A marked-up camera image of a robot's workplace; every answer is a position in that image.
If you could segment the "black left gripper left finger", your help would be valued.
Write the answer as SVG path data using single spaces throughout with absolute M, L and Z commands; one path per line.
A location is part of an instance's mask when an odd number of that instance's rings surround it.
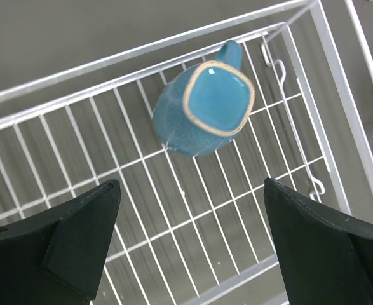
M 116 179 L 0 227 L 0 304 L 89 304 L 121 200 Z

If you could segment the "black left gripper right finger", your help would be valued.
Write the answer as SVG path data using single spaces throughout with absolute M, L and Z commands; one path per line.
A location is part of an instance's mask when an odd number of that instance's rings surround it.
M 272 178 L 264 203 L 291 304 L 373 304 L 373 224 Z

